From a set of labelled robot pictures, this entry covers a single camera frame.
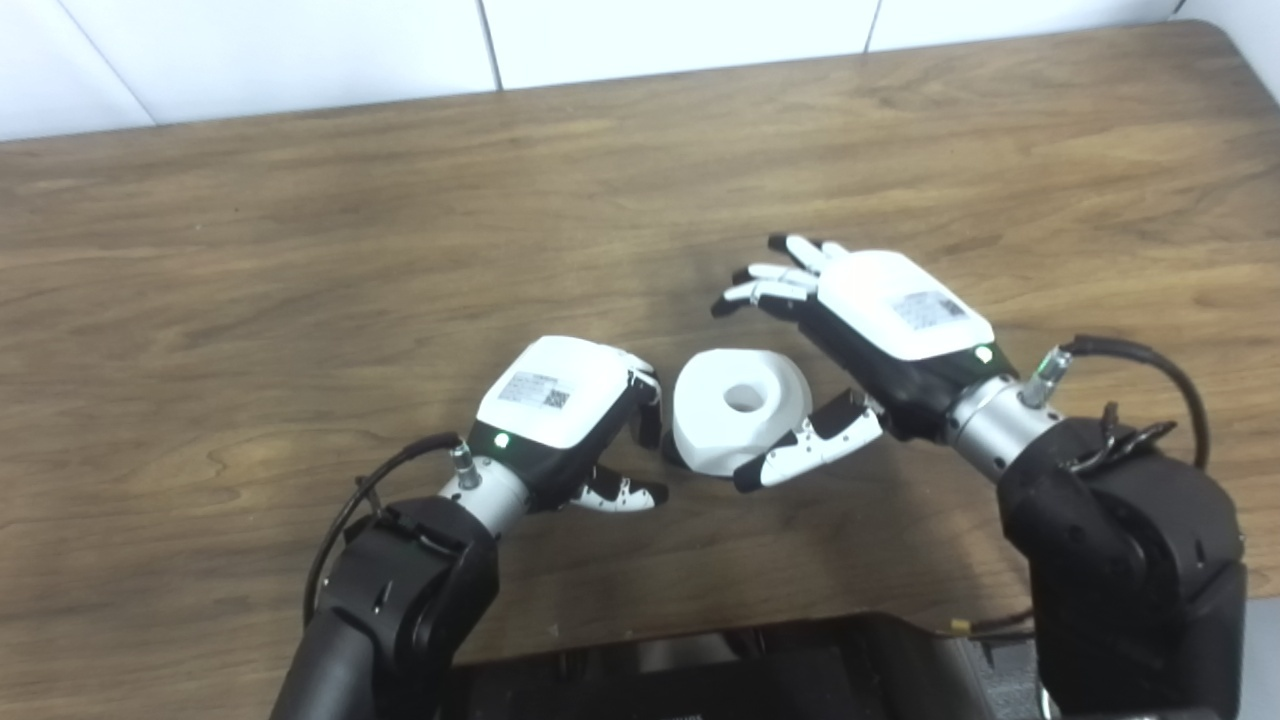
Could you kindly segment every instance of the black robot arm segment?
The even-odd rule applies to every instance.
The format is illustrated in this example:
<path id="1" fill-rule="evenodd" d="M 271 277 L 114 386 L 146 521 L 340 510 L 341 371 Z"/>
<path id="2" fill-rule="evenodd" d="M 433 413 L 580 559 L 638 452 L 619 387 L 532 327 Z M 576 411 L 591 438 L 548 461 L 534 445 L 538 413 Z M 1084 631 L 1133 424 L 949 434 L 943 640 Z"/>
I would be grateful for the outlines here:
<path id="1" fill-rule="evenodd" d="M 1056 425 L 1000 479 L 1005 536 L 1032 571 L 1041 676 L 1070 714 L 1239 710 L 1245 570 L 1235 507 L 1147 448 L 1085 478 L 1096 421 Z"/>
<path id="2" fill-rule="evenodd" d="M 429 717 L 497 594 L 497 542 L 470 512 L 444 497 L 387 506 L 334 564 L 271 719 Z"/>

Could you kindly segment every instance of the wooden table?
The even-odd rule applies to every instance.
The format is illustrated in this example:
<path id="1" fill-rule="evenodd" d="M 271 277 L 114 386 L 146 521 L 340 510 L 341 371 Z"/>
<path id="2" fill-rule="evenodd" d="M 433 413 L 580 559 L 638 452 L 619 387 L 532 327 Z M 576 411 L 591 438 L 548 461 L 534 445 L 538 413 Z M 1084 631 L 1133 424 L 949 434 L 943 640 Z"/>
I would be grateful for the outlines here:
<path id="1" fill-rule="evenodd" d="M 792 327 L 708 315 L 776 229 L 908 252 L 1023 368 L 1076 331 L 1184 364 L 1251 593 L 1280 594 L 1277 202 L 1280 113 L 1193 23 L 0 145 L 0 715 L 265 716 L 352 477 L 466 429 L 538 336 L 668 383 L 767 347 L 833 395 Z M 1181 416 L 1105 360 L 1059 405 L 1112 397 Z M 991 487 L 946 450 L 884 442 L 750 497 L 608 457 L 671 503 L 524 521 L 462 660 L 1027 601 Z"/>

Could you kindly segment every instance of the black cable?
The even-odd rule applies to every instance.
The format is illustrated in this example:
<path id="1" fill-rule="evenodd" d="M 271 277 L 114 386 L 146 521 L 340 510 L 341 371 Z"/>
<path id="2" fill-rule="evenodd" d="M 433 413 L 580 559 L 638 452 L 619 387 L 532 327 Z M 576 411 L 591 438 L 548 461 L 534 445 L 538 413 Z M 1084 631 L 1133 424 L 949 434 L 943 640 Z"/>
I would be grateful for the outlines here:
<path id="1" fill-rule="evenodd" d="M 1134 363 L 1151 365 L 1164 373 L 1178 386 L 1179 392 L 1183 393 L 1183 400 L 1187 402 L 1187 411 L 1192 416 L 1192 433 L 1196 436 L 1196 459 L 1193 462 L 1201 470 L 1208 465 L 1208 413 L 1204 410 L 1204 401 L 1201 400 L 1199 391 L 1196 389 L 1196 383 L 1172 360 L 1138 342 L 1084 334 L 1075 336 L 1075 340 L 1064 345 L 1062 350 L 1076 356 L 1101 355 L 1105 357 L 1133 360 Z"/>
<path id="2" fill-rule="evenodd" d="M 399 468 L 401 465 L 413 460 L 415 457 L 426 455 L 436 450 L 448 450 L 457 447 L 462 442 L 462 438 L 457 433 L 439 433 L 434 436 L 428 436 L 422 439 L 413 441 L 406 445 L 399 452 L 392 456 L 390 460 L 383 462 L 376 470 L 370 473 L 361 480 L 360 487 L 356 492 L 351 495 L 342 510 L 338 511 L 338 516 L 334 518 L 333 524 L 324 534 L 324 539 L 320 541 L 320 548 L 316 551 L 315 560 L 311 561 L 311 570 L 307 571 L 307 584 L 306 591 L 302 596 L 302 625 L 306 626 L 311 623 L 311 616 L 316 611 L 316 596 L 320 593 L 320 574 L 324 573 L 324 564 L 329 559 L 329 552 L 333 551 L 334 543 L 338 542 L 338 536 L 342 534 L 343 528 L 347 527 L 347 521 L 351 520 L 351 515 L 360 506 L 361 501 L 369 497 L 374 487 L 383 482 L 383 478 L 392 474 L 392 470 Z"/>

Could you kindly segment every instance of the robotic finger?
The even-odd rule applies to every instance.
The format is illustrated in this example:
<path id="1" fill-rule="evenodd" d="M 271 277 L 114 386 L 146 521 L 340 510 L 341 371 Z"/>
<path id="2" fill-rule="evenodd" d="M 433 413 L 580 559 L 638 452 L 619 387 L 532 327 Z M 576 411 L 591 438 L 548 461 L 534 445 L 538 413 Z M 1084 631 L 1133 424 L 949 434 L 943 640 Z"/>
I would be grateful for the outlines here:
<path id="1" fill-rule="evenodd" d="M 805 418 L 800 427 L 733 471 L 739 492 L 754 492 L 828 465 L 881 437 L 872 406 L 851 389 Z"/>

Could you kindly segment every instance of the white tile wall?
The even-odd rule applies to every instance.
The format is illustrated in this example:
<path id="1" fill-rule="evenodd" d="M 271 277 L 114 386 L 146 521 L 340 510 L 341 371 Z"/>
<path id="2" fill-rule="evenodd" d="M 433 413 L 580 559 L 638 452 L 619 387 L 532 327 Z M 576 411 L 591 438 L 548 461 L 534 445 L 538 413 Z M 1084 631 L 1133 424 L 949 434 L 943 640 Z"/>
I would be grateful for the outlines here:
<path id="1" fill-rule="evenodd" d="M 1187 0 L 1178 17 L 1208 20 L 1226 31 L 1280 101 L 1280 0 Z"/>
<path id="2" fill-rule="evenodd" d="M 475 0 L 63 3 L 160 123 L 494 88 Z"/>
<path id="3" fill-rule="evenodd" d="M 870 49 L 1155 23 L 1169 19 L 1176 5 L 1178 0 L 883 0 Z"/>
<path id="4" fill-rule="evenodd" d="M 861 53 L 876 0 L 485 0 L 503 86 Z"/>
<path id="5" fill-rule="evenodd" d="M 0 0 L 0 140 L 150 124 L 56 0 Z"/>

